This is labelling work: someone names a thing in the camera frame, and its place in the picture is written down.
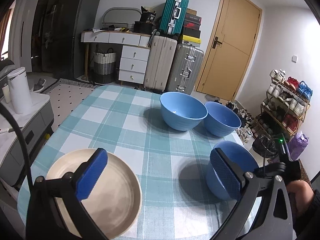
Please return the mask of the person's right hand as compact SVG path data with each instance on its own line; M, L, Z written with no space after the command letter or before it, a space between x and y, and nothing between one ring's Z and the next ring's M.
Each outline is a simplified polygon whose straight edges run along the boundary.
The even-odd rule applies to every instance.
M302 215L313 201L314 192L312 188L304 180L295 180L290 182L286 189L288 193L295 195L297 216Z

